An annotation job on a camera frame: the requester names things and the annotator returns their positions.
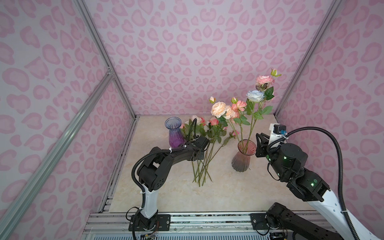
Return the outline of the red grey glass vase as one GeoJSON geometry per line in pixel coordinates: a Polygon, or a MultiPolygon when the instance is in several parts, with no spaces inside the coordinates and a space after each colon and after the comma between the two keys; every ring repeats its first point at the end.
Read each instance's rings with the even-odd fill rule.
{"type": "Polygon", "coordinates": [[[232,159],[232,167],[237,172],[245,172],[250,165],[251,156],[256,154],[257,146],[251,140],[238,143],[238,152],[232,159]]]}

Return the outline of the white blue rose stem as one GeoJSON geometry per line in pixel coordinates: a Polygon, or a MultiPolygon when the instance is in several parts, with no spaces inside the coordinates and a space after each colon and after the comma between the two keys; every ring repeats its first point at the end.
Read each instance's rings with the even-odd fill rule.
{"type": "Polygon", "coordinates": [[[251,117],[250,132],[248,142],[244,145],[245,152],[249,149],[251,136],[255,128],[257,120],[262,120],[263,115],[268,115],[272,111],[272,106],[267,106],[267,102],[272,100],[274,96],[274,88],[270,87],[266,90],[253,90],[246,94],[247,107],[246,113],[251,117]]]}

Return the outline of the light pink rose stem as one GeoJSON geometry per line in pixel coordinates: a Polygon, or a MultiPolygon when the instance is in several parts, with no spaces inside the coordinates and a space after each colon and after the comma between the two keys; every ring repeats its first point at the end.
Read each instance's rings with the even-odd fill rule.
{"type": "Polygon", "coordinates": [[[256,78],[256,90],[253,94],[253,102],[257,104],[260,115],[268,115],[272,111],[272,106],[268,103],[275,97],[274,83],[282,75],[277,69],[271,69],[269,75],[260,75],[256,78]]]}

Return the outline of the peach rose stem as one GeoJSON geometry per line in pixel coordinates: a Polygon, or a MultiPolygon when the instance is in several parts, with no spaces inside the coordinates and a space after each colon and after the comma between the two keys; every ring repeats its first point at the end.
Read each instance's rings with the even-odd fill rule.
{"type": "Polygon", "coordinates": [[[210,98],[210,103],[213,104],[211,108],[213,117],[209,120],[207,133],[211,143],[221,143],[222,138],[227,135],[228,128],[232,129],[229,139],[236,137],[230,123],[231,105],[227,105],[224,102],[215,102],[215,100],[213,97],[210,98]]]}

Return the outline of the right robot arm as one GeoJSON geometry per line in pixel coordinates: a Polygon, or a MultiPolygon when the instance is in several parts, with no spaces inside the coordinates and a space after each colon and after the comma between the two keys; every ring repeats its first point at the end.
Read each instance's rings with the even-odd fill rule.
{"type": "Polygon", "coordinates": [[[292,230],[308,240],[375,240],[372,234],[349,210],[343,197],[343,157],[336,138],[321,128],[310,127],[310,130],[322,132],[329,136],[337,150],[339,180],[338,192],[334,193],[330,186],[315,172],[306,169],[308,155],[302,149],[286,139],[306,128],[299,128],[287,133],[285,130],[272,131],[268,136],[257,134],[256,157],[265,157],[268,167],[272,167],[278,175],[277,181],[286,183],[289,190],[302,201],[316,209],[335,229],[330,232],[293,213],[287,207],[274,203],[266,212],[265,222],[271,229],[284,228],[292,230]]]}

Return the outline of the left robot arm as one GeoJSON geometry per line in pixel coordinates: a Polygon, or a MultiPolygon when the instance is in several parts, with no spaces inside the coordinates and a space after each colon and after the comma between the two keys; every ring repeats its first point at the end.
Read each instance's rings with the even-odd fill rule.
{"type": "Polygon", "coordinates": [[[173,165],[182,161],[194,162],[204,157],[210,141],[200,136],[176,148],[160,149],[154,147],[133,166],[131,177],[141,189],[142,204],[132,216],[132,231],[143,228],[152,231],[157,227],[159,189],[165,184],[173,165]]]}

